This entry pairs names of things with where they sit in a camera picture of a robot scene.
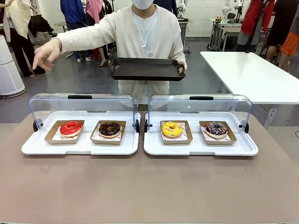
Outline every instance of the transparent cover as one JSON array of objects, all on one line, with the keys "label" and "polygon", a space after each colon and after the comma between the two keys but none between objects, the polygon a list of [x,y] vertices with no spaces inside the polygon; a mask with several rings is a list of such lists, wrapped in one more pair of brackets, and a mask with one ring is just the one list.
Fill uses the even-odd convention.
[{"label": "transparent cover", "polygon": [[233,117],[240,129],[244,130],[248,122],[252,102],[245,96],[234,94],[200,94],[200,95],[153,95],[148,106],[148,130],[151,118],[163,117],[165,113],[188,117],[198,114],[198,119],[215,118],[225,120]]},{"label": "transparent cover", "polygon": [[74,93],[40,93],[33,96],[29,106],[38,129],[41,129],[46,119],[57,115],[67,118],[76,114],[79,117],[98,113],[121,112],[123,115],[132,115],[135,127],[136,104],[130,95],[118,94],[74,94]]}]

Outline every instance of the white wall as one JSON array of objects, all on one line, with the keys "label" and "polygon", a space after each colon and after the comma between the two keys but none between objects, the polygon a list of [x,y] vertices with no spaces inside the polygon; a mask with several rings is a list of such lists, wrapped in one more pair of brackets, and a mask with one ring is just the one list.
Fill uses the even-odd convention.
[{"label": "white wall", "polygon": [[[54,26],[55,23],[64,21],[64,16],[60,11],[60,0],[38,0],[43,17],[49,22],[56,32],[63,32],[61,27]],[[250,0],[245,0],[244,7],[248,6]],[[234,6],[234,1],[230,0],[231,7]],[[114,9],[117,11],[120,8],[132,4],[131,0],[115,0]],[[222,16],[222,7],[224,0],[189,0],[187,10],[184,17],[193,21],[188,25],[187,36],[210,36],[212,30],[212,22],[208,19],[214,19],[217,16]]]}]

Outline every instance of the yellow frosted donut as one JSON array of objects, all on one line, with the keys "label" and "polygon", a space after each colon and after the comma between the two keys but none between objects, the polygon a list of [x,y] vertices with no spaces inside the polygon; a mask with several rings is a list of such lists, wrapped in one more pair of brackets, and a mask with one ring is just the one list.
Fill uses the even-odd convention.
[{"label": "yellow frosted donut", "polygon": [[177,138],[183,133],[183,127],[179,123],[168,121],[161,126],[163,135],[168,138]]}]

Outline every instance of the face mask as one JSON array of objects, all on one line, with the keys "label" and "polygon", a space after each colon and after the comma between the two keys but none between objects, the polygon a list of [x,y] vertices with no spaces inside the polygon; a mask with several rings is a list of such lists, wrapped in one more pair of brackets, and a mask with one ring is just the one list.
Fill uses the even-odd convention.
[{"label": "face mask", "polygon": [[138,9],[147,9],[153,3],[154,0],[132,0],[133,4]]}]

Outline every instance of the white cylindrical appliance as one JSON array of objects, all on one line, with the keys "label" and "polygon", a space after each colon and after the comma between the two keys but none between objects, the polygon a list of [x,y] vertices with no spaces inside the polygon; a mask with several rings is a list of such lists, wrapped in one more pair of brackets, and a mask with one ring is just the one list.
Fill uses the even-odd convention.
[{"label": "white cylindrical appliance", "polygon": [[16,97],[25,92],[24,83],[4,36],[0,35],[0,97]]}]

